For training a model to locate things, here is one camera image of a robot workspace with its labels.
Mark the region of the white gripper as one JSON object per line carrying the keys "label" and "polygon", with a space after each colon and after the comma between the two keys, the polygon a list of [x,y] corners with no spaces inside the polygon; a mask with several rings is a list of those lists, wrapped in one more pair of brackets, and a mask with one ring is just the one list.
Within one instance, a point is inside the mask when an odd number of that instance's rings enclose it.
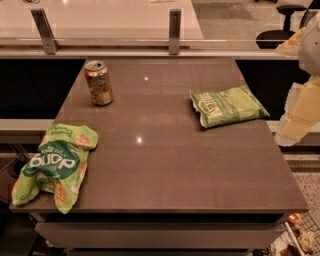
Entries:
{"label": "white gripper", "polygon": [[275,52],[298,56],[299,67],[313,75],[303,85],[293,83],[275,135],[278,145],[293,146],[320,120],[320,13],[278,45]]}

